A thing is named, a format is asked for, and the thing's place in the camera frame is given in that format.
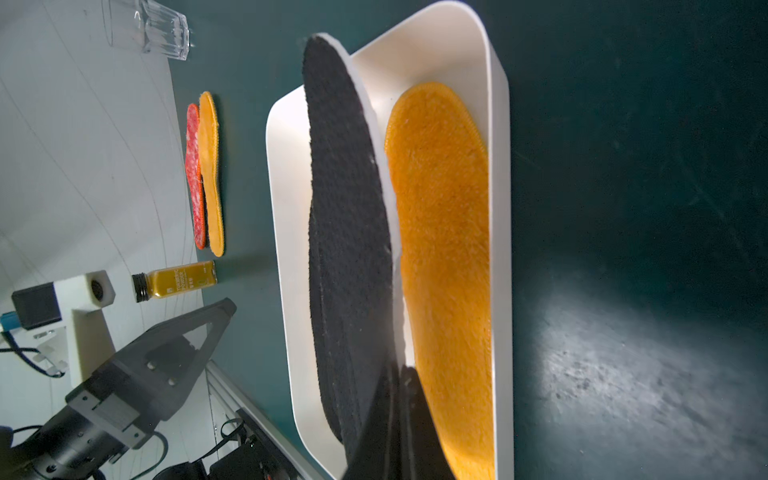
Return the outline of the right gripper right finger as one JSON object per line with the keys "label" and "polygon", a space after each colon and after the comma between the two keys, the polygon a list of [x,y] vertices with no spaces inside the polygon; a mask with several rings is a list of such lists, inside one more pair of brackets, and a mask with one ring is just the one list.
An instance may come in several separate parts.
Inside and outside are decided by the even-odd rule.
{"label": "right gripper right finger", "polygon": [[399,380],[401,478],[454,479],[417,370],[403,367]]}

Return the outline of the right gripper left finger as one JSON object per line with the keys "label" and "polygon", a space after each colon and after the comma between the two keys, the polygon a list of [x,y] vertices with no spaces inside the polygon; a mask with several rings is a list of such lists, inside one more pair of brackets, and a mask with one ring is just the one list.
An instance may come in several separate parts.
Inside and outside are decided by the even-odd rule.
{"label": "right gripper left finger", "polygon": [[363,432],[343,479],[400,479],[400,395],[396,363],[382,369]]}

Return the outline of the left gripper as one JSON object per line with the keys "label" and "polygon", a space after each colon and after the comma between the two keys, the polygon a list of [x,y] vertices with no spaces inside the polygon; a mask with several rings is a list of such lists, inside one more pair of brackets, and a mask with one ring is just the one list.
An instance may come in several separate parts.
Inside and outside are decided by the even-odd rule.
{"label": "left gripper", "polygon": [[237,307],[225,298],[161,322],[101,364],[67,406],[1,455],[3,479],[88,479],[184,405]]}

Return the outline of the fuzzy yellow insole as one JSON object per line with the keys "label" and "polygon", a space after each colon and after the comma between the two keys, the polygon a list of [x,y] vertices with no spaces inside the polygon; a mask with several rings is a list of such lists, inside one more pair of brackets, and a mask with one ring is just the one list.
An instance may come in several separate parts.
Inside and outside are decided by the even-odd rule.
{"label": "fuzzy yellow insole", "polygon": [[491,479],[487,149],[460,97],[431,82],[398,99],[385,150],[415,366],[454,475]]}

